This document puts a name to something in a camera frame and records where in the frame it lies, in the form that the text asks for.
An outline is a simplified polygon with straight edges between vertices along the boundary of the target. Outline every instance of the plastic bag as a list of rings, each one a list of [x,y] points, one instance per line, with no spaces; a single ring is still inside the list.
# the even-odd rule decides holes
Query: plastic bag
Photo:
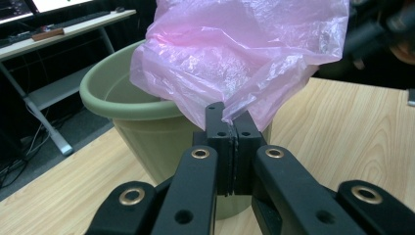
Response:
[[[223,121],[249,110],[259,130],[318,66],[342,57],[348,0],[159,0],[130,80],[173,100],[205,129],[205,106]]]

